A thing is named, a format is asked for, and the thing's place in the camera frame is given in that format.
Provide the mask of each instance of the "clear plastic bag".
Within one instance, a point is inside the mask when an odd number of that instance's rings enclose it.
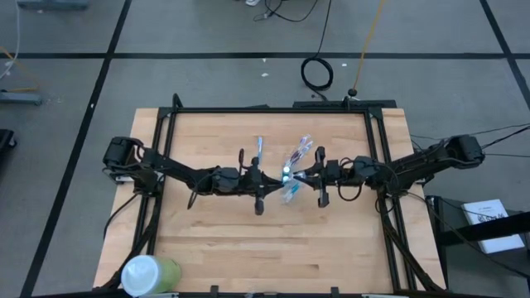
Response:
[[[286,204],[292,202],[295,197],[295,193],[302,187],[302,183],[294,179],[294,175],[296,173],[296,170],[298,170],[299,161],[306,155],[306,153],[311,149],[312,146],[313,141],[311,139],[311,135],[305,135],[300,140],[298,147],[296,147],[292,151],[289,158],[287,158],[287,160],[283,164],[282,182],[284,186],[282,198],[283,202]],[[305,178],[305,174],[303,172],[296,173],[296,176]]]

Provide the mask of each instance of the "wooden tabletop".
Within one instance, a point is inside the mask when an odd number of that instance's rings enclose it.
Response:
[[[392,158],[411,154],[403,110],[384,109],[383,114]],[[151,144],[156,115],[156,109],[138,109],[131,137]],[[373,129],[377,131],[375,121]],[[176,117],[171,158],[193,168],[237,167],[239,149],[245,150],[244,163],[249,164],[257,155],[258,136],[262,136],[262,169],[279,178],[282,163],[307,133],[315,145],[302,160],[304,167],[314,162],[317,146],[325,147],[328,160],[369,156],[362,115],[183,113]],[[375,136],[382,158],[378,133]],[[113,211],[132,195],[132,188],[131,184],[118,187]],[[175,291],[204,292],[218,285],[222,292],[328,293],[338,286],[341,293],[391,293],[375,192],[365,187],[353,202],[341,200],[335,188],[328,192],[330,205],[320,209],[318,192],[310,187],[303,187],[290,204],[281,202],[278,191],[266,197],[264,214],[256,216],[254,199],[248,196],[199,196],[187,210],[190,190],[168,179],[155,255],[180,263],[183,275]],[[356,189],[344,192],[344,196],[353,196]],[[423,195],[418,186],[411,192]],[[105,283],[129,253],[139,201],[108,228],[95,286]],[[412,254],[432,279],[445,287],[425,204],[412,196],[401,198],[401,204]],[[401,285],[406,288],[397,249],[396,258]]]

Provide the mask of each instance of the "floor tile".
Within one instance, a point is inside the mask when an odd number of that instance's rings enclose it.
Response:
[[[524,79],[527,84],[530,84],[530,60],[517,60],[517,65],[523,73]]]
[[[278,12],[301,18],[311,4],[284,2]],[[377,1],[334,1],[322,50],[360,52],[377,6]],[[326,9],[327,1],[319,1],[303,22],[278,17],[253,22],[265,12],[263,2],[247,7],[242,1],[135,0],[118,51],[312,52],[320,42]],[[500,48],[478,1],[389,0],[369,51],[463,53]]]
[[[0,175],[0,292],[5,297],[20,295],[101,67],[101,60],[23,63],[40,78],[44,103],[0,104],[0,127],[13,130],[18,140]],[[19,70],[0,82],[0,89],[28,86]]]
[[[106,52],[124,0],[92,0],[84,11],[20,10],[20,52]],[[0,2],[0,46],[15,52],[15,0]]]
[[[335,82],[325,94],[341,99],[351,88],[358,61],[329,62],[335,68]],[[136,108],[167,106],[174,92],[187,107],[261,103],[288,107],[295,100],[317,100],[298,77],[300,63],[288,59],[114,60],[36,293],[86,291],[92,286],[115,191],[101,173],[101,158],[112,137],[129,134]],[[307,70],[315,84],[325,80],[318,65]],[[411,132],[431,137],[522,123],[530,114],[505,60],[368,60],[359,97],[397,100],[406,110]],[[418,142],[422,146],[430,143]],[[492,151],[522,153],[529,142],[523,136],[515,137]],[[427,192],[467,201],[500,198],[508,208],[527,209],[520,198],[530,182],[529,166],[525,160],[488,157],[475,170],[438,175]],[[64,263],[78,266],[63,267]]]
[[[508,46],[513,53],[530,52],[530,2],[524,0],[488,0]]]

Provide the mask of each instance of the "power cord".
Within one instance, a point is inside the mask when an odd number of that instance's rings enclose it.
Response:
[[[39,82],[39,79],[36,78],[34,74],[32,74],[26,66],[24,66],[19,60],[15,60],[11,54],[3,47],[0,46],[0,50],[9,58],[12,60],[12,63],[18,66],[18,69],[29,79],[33,81],[35,84],[35,87],[26,87],[26,88],[17,88],[17,89],[9,89],[7,92],[35,92],[38,91],[41,87],[41,83]]]
[[[378,24],[379,16],[381,16],[381,11],[383,10],[384,2],[385,0],[381,0],[379,2],[378,11],[375,14],[375,18],[372,22],[372,27],[370,27],[370,32],[368,36],[366,37],[366,41],[364,42],[363,51],[361,53],[361,59],[359,61],[359,67],[357,68],[357,75],[355,76],[354,87],[352,89],[352,94],[351,94],[352,96],[357,95],[357,83],[359,82],[359,77],[361,75],[361,69],[363,68],[364,55],[366,54],[366,51],[368,50],[368,45],[370,41],[372,40],[373,33],[375,32],[375,26]]]
[[[328,61],[318,57],[318,55],[320,54],[320,50],[322,49],[322,44],[324,43],[325,29],[328,27],[328,20],[330,19],[330,10],[331,10],[331,0],[329,0],[329,2],[328,2],[328,12],[325,14],[324,30],[322,30],[322,36],[320,38],[320,44],[318,46],[318,50],[316,51],[316,53],[312,57],[306,58],[301,63],[301,68],[300,68],[301,80],[304,82],[304,84],[309,89],[313,90],[313,92],[318,94],[323,101],[328,101],[328,98],[325,95],[321,94],[320,91],[325,91],[325,90],[329,89],[331,87],[331,85],[333,84],[333,68],[328,63]],[[325,83],[323,85],[314,85],[314,84],[310,83],[307,80],[307,77],[306,77],[306,66],[311,61],[315,61],[315,62],[320,63],[328,71],[328,81],[327,81],[327,83]]]
[[[486,153],[487,156],[505,156],[505,157],[522,157],[530,158],[530,156],[518,155],[518,154],[502,154],[502,153]]]
[[[414,140],[412,140],[412,139],[411,139],[411,142],[412,142],[412,144],[416,145],[416,147],[417,147],[420,151],[423,151],[423,148],[422,148],[420,145],[418,145],[418,143],[414,142]]]
[[[490,142],[490,143],[488,143],[488,144],[486,144],[486,145],[483,145],[483,146],[482,146],[482,149],[484,150],[484,149],[487,148],[487,147],[490,147],[490,146],[493,146],[493,145],[495,145],[495,144],[497,144],[497,143],[500,143],[500,142],[502,142],[502,141],[508,139],[509,137],[513,137],[513,136],[515,136],[515,135],[517,135],[517,134],[519,134],[519,133],[521,133],[521,132],[527,131],[528,129],[530,129],[530,126],[527,126],[527,127],[525,127],[525,128],[519,129],[519,130],[516,131],[516,132],[512,132],[512,133],[508,134],[506,137],[498,138],[497,140],[495,140],[495,141],[493,141],[493,142]]]
[[[0,79],[2,79],[9,70],[13,67],[13,64],[15,64],[15,61],[18,58],[18,52],[20,51],[20,8],[18,8],[17,0],[15,0],[15,8],[17,9],[17,48],[15,49],[15,56],[12,58],[11,62],[7,66],[6,70],[2,74],[0,74]]]
[[[485,133],[489,133],[489,132],[497,132],[497,131],[501,131],[501,130],[509,129],[509,128],[513,128],[513,127],[524,127],[524,128],[521,128],[521,129],[517,130],[516,132],[512,132],[512,133],[508,134],[505,137],[498,138],[498,139],[496,139],[496,140],[494,140],[494,141],[492,141],[492,142],[490,142],[490,143],[488,143],[486,145],[483,145],[481,148],[484,150],[487,147],[491,147],[491,146],[493,146],[495,144],[498,144],[498,143],[500,143],[500,142],[502,142],[502,141],[504,141],[504,140],[506,140],[506,139],[508,139],[510,137],[518,135],[521,132],[527,131],[528,129],[530,129],[530,123],[508,125],[508,126],[505,126],[505,127],[499,127],[499,128],[489,129],[489,130],[485,130],[485,131],[481,131],[481,132],[473,132],[473,133],[468,133],[468,134],[471,135],[471,136],[477,136],[477,135],[480,135],[480,134],[485,134]],[[413,134],[411,134],[411,137],[417,137],[417,138],[434,140],[434,141],[439,141],[439,140],[444,140],[445,139],[445,138],[437,138],[437,137],[418,136],[418,135],[413,135]],[[503,153],[485,153],[485,155],[486,156],[522,157],[522,158],[529,158],[530,157],[530,156],[527,156],[527,155],[503,154]]]
[[[407,192],[409,195],[412,195],[418,199],[420,199],[421,201],[423,201],[424,203],[426,203],[425,199],[422,198],[420,195],[416,195],[416,194],[413,194],[411,192]],[[519,271],[518,269],[515,269],[513,267],[510,267],[502,262],[499,262],[495,259],[493,259],[492,257],[490,257],[488,254],[484,253],[483,251],[481,251],[479,248],[477,248],[475,245],[473,245],[470,241],[468,241],[464,236],[462,236],[462,234],[460,232],[458,232],[455,228],[453,228],[450,224],[448,224],[444,219],[442,219],[440,217],[440,215],[438,215],[436,213],[436,211],[429,205],[426,203],[426,206],[428,209],[430,209],[432,212],[431,214],[434,215],[434,217],[436,217],[436,219],[443,223],[447,228],[449,228],[455,235],[456,237],[458,237],[463,243],[467,244],[470,248],[473,248],[476,252],[480,253],[481,255],[483,255],[484,257],[486,257],[488,260],[490,260],[491,262],[495,263],[496,265],[510,271],[510,272],[513,272],[513,273],[516,273],[526,279],[530,279],[530,275],[524,273],[524,272],[521,272]]]
[[[468,134],[470,136],[477,136],[477,135],[484,134],[484,133],[497,132],[497,131],[501,131],[504,129],[514,128],[514,127],[523,127],[523,126],[528,126],[528,125],[530,125],[530,123],[508,125],[505,127],[499,127],[499,128],[481,131],[481,132],[472,132],[472,133],[465,133],[465,134]],[[418,136],[418,135],[413,135],[413,134],[411,134],[411,137],[423,138],[423,139],[433,140],[433,141],[440,141],[440,140],[447,139],[447,137],[426,137],[426,136]]]
[[[272,17],[276,13],[276,11],[278,9],[280,9],[280,7],[283,4],[283,1],[285,1],[285,0],[280,0],[280,4],[278,4],[278,6],[276,8],[274,8],[274,10],[270,10],[267,7],[267,10],[264,13],[260,13],[260,14],[258,14],[256,16],[254,16],[253,21],[255,21],[255,22],[264,21],[264,20],[267,20],[269,17]]]
[[[267,3],[267,0],[264,0],[263,4],[267,8],[267,10],[265,11],[265,13],[258,14],[257,16],[255,16],[253,20],[255,22],[259,22],[259,21],[267,20],[269,17],[277,16],[277,17],[281,18],[282,20],[285,20],[285,21],[288,21],[288,22],[303,22],[311,15],[313,10],[315,9],[316,3],[318,2],[318,0],[315,0],[313,5],[311,6],[311,9],[309,10],[309,12],[303,18],[301,18],[299,20],[293,20],[293,19],[291,19],[289,17],[284,17],[283,15],[281,15],[281,14],[279,14],[277,12],[277,10],[282,6],[284,1],[287,1],[287,0],[280,0],[280,4],[278,4],[278,6],[276,8],[271,9],[269,7],[269,4]]]
[[[125,207],[127,207],[127,205],[131,204],[131,202],[136,199],[136,197],[138,197],[138,194],[134,194],[130,199],[128,199],[123,205],[121,205],[118,209],[116,209],[116,211],[113,212],[112,215],[110,215],[110,217],[108,218],[107,220],[107,223],[105,224],[105,228],[103,230],[103,239],[105,239],[105,237],[107,236],[107,229],[108,229],[108,226],[110,225],[110,223],[113,221],[113,219],[116,217],[116,215],[118,215],[118,213],[120,211],[122,211]]]
[[[473,212],[473,211],[468,211],[468,210],[465,210],[465,209],[462,209],[461,207],[458,207],[456,205],[453,205],[451,203],[449,203],[446,199],[440,197],[440,196],[437,196],[437,198],[439,200],[441,200],[442,202],[444,202],[444,204],[447,204],[448,206],[454,208],[454,209],[458,209],[458,210],[461,210],[462,212],[466,212],[466,213],[469,213],[469,214],[475,214],[475,215],[480,215],[480,216],[484,216],[485,218],[490,218],[490,219],[496,219],[495,217],[493,216],[489,216],[487,214],[480,214],[480,213],[476,213],[476,212]]]
[[[188,200],[188,210],[191,209],[191,207],[193,207],[193,204],[195,203],[195,200],[197,199],[197,190],[199,189],[199,186],[200,184],[205,181],[206,179],[210,178],[210,177],[213,177],[214,175],[216,175],[217,173],[214,171],[204,177],[202,177],[199,182],[197,182],[195,184],[195,187],[193,188],[193,190],[191,191],[191,195],[190,195],[190,199]]]
[[[361,163],[364,163],[363,161],[355,161],[355,160],[352,160],[352,159],[349,158],[349,157],[345,157],[345,158],[341,159],[340,162],[339,162],[340,169],[343,170],[347,165],[349,165],[349,164],[353,164],[353,163],[355,163],[355,162],[361,162]],[[398,177],[398,174],[396,174],[396,172],[395,172],[390,166],[387,166],[387,165],[385,165],[385,164],[377,164],[377,165],[373,165],[373,166],[382,166],[382,167],[386,167],[387,169],[389,169],[390,172],[393,174],[393,178],[395,179],[396,184],[399,185],[399,177]],[[339,197],[340,197],[342,200],[346,201],[346,202],[352,202],[352,201],[358,199],[358,197],[360,196],[361,191],[362,191],[362,189],[363,189],[363,185],[360,185],[360,186],[359,186],[359,190],[357,191],[357,194],[355,195],[355,197],[349,199],[349,198],[345,198],[345,197],[342,195],[342,192],[340,191],[341,186],[342,186],[341,183],[338,183],[338,184],[337,184],[337,191],[338,191],[338,193],[339,193]],[[388,215],[390,212],[392,212],[392,211],[394,210],[394,208],[395,208],[395,206],[396,206],[396,205],[394,204],[394,203],[395,203],[394,200],[396,199],[396,197],[393,196],[393,195],[390,195],[390,194],[387,194],[387,196],[388,196],[389,199],[392,200],[393,204],[392,204],[392,207],[390,207],[390,209],[387,210],[387,212],[386,212],[384,215]],[[375,208],[375,211],[376,211],[377,213],[381,214],[381,210],[379,209],[379,197],[375,200],[375,206],[374,206],[374,208]]]

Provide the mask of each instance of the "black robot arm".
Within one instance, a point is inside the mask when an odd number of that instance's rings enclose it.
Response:
[[[319,190],[318,205],[324,208],[330,203],[327,186],[367,185],[373,190],[399,196],[417,180],[430,180],[435,173],[450,167],[476,167],[483,160],[484,153],[476,138],[467,135],[451,137],[388,164],[366,156],[325,162],[325,148],[318,147],[315,164],[294,173],[293,177]],[[281,181],[268,177],[259,169],[257,157],[252,159],[250,166],[244,166],[243,149],[239,152],[238,169],[216,166],[196,170],[144,147],[137,139],[115,137],[105,153],[104,164],[104,172],[113,180],[131,177],[135,193],[141,195],[154,195],[160,191],[158,182],[162,175],[186,183],[193,190],[188,209],[197,195],[250,195],[255,198],[255,213],[261,215],[265,196],[283,187]]]
[[[197,195],[251,195],[255,197],[257,215],[263,213],[263,199],[271,192],[283,187],[281,181],[266,176],[259,170],[258,158],[250,166],[243,165],[243,149],[239,152],[239,169],[234,167],[212,167],[192,169],[159,154],[156,150],[130,137],[115,137],[110,142],[103,159],[104,172],[114,181],[130,177],[134,181],[134,192],[153,196],[160,191],[161,175],[184,182],[193,190],[188,209]]]

